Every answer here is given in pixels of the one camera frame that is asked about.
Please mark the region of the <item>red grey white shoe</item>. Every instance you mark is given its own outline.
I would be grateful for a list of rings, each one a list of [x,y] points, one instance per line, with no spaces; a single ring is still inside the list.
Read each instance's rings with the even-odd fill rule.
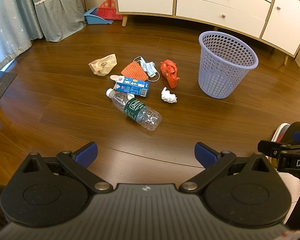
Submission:
[[[282,123],[282,124],[276,129],[276,131],[275,131],[275,133],[274,133],[274,135],[273,135],[271,141],[272,141],[272,142],[281,142],[283,136],[285,135],[286,130],[287,130],[289,127],[290,127],[290,124],[288,124],[288,123]],[[275,159],[275,158],[270,158],[270,157],[269,157],[268,159],[270,160],[271,164],[272,164],[275,168],[277,168],[277,164],[278,164],[277,159]]]

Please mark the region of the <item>white toothbrush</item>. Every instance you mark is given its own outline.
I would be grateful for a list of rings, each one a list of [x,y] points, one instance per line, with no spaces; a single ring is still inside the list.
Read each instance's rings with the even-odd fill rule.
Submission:
[[[132,98],[135,98],[134,94],[128,93],[127,96],[128,96],[128,99],[129,99],[129,100],[132,99]]]

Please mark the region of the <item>red plastic bag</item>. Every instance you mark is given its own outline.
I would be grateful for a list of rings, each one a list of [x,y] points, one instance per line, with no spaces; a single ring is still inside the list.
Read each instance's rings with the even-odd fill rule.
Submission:
[[[165,60],[160,63],[160,70],[162,75],[168,81],[170,88],[174,89],[180,79],[178,77],[177,65],[171,60]]]

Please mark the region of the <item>lavender plastic waste basket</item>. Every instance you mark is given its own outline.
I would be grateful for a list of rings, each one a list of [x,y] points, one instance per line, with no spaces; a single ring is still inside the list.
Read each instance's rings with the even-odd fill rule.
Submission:
[[[258,66],[256,53],[230,34],[206,31],[198,41],[201,47],[198,84],[212,98],[227,98],[248,72]]]

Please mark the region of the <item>blue surgical face mask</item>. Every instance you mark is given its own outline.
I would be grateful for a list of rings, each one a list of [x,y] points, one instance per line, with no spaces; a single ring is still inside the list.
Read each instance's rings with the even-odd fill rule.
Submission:
[[[142,56],[136,57],[133,61],[140,65],[146,73],[149,82],[157,82],[160,79],[160,73],[157,71],[153,61],[146,62]]]

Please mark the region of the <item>grey blue curtain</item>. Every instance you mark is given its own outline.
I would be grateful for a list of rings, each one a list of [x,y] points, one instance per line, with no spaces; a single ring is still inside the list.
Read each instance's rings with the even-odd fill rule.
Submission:
[[[0,70],[43,37],[33,0],[0,0]]]

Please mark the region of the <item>red broom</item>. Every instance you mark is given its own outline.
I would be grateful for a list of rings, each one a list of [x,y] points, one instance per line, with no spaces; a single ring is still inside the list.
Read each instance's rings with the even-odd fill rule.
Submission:
[[[105,0],[99,6],[97,15],[105,20],[123,20],[123,16],[116,12],[115,2],[113,0]]]

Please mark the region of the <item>grey bed skirt cloth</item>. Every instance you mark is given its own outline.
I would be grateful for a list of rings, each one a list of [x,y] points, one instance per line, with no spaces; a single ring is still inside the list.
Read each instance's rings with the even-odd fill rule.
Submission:
[[[45,39],[59,42],[86,26],[82,0],[33,0]]]

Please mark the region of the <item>dark floor mat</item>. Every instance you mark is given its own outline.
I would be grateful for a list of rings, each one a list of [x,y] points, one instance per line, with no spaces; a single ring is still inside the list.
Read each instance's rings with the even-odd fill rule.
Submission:
[[[0,99],[5,93],[6,89],[15,79],[17,73],[2,72],[0,71]]]

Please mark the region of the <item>white tissue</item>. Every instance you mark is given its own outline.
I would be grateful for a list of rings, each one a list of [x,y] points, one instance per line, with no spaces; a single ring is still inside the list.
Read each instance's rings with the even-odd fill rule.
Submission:
[[[171,94],[170,91],[164,87],[163,90],[161,91],[161,99],[164,102],[168,103],[176,103],[177,102],[177,97],[175,94]]]

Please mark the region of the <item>white wooden sideboard cabinet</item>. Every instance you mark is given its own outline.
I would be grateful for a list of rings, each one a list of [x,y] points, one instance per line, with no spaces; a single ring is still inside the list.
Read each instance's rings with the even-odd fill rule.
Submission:
[[[295,57],[300,0],[116,0],[117,12],[202,22],[247,35]]]

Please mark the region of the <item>white plastic spoon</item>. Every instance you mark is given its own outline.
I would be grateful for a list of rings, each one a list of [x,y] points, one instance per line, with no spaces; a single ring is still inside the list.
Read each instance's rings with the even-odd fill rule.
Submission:
[[[117,82],[117,81],[119,81],[119,79],[121,79],[121,76],[120,75],[111,75],[110,79]]]

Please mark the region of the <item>blue white milk carton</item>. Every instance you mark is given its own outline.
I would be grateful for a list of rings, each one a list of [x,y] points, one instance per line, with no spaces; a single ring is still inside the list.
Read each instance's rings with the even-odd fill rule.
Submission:
[[[149,82],[133,79],[125,76],[118,76],[115,79],[114,89],[141,97],[146,97],[149,90]]]

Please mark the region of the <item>clear plastic water bottle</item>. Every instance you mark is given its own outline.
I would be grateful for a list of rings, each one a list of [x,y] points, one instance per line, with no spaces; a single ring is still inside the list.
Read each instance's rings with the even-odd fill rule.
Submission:
[[[162,117],[157,111],[125,92],[109,88],[106,96],[111,99],[119,111],[149,131],[156,130],[162,121]]]

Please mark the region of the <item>beige snack bag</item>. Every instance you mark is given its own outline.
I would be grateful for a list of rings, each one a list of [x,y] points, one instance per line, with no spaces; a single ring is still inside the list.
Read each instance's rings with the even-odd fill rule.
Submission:
[[[106,76],[117,65],[115,54],[107,55],[101,59],[96,59],[88,64],[91,71],[98,76]]]

